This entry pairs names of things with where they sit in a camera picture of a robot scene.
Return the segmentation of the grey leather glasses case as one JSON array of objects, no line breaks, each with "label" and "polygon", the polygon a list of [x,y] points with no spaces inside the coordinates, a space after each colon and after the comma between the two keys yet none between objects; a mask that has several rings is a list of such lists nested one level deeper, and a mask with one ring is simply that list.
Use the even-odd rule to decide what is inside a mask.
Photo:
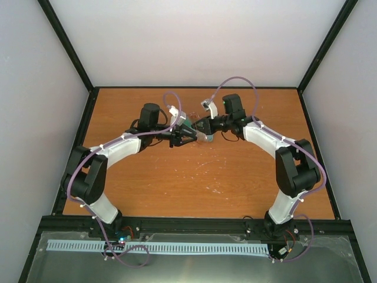
[{"label": "grey leather glasses case", "polygon": [[196,132],[196,137],[197,137],[196,142],[198,142],[198,143],[211,143],[213,141],[213,135],[206,135],[206,134],[198,131],[189,118],[187,118],[185,120],[184,124],[186,126],[188,126],[189,128],[193,129]]}]

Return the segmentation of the red thin-frame sunglasses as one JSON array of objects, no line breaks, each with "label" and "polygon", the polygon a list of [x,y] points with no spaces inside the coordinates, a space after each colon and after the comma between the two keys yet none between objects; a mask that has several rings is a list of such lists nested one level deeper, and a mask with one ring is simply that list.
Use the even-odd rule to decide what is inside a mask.
[{"label": "red thin-frame sunglasses", "polygon": [[196,112],[188,113],[188,123],[189,123],[189,126],[195,131],[195,134],[197,137],[196,142],[199,144],[203,144],[207,141],[207,139],[206,139],[206,135],[200,132],[197,129],[197,126],[195,125],[195,122],[197,122],[198,120],[200,120],[200,115],[198,113]]}]

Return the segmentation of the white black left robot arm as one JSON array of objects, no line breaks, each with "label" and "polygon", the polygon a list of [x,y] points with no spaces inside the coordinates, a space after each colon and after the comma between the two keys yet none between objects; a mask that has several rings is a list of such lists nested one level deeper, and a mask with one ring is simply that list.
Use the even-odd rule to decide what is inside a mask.
[{"label": "white black left robot arm", "polygon": [[69,200],[78,202],[94,218],[102,222],[102,231],[109,237],[123,229],[122,213],[106,197],[104,188],[107,170],[128,156],[142,152],[153,140],[167,140],[170,147],[180,147],[197,140],[197,132],[186,121],[186,115],[170,106],[171,117],[154,103],[143,106],[138,119],[120,137],[95,147],[77,146],[61,179]]}]

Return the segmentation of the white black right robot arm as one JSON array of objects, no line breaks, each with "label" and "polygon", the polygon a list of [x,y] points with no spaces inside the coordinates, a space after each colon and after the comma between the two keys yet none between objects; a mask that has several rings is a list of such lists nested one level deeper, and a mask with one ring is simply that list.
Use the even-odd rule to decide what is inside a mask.
[{"label": "white black right robot arm", "polygon": [[255,115],[247,116],[238,94],[226,95],[222,102],[225,114],[221,116],[212,99],[202,101],[201,105],[210,114],[193,126],[207,136],[218,131],[230,131],[274,158],[279,191],[272,207],[265,213],[264,230],[268,237],[277,238],[289,226],[305,194],[320,181],[319,163],[313,157],[312,145],[306,139],[294,140],[282,136]]}]

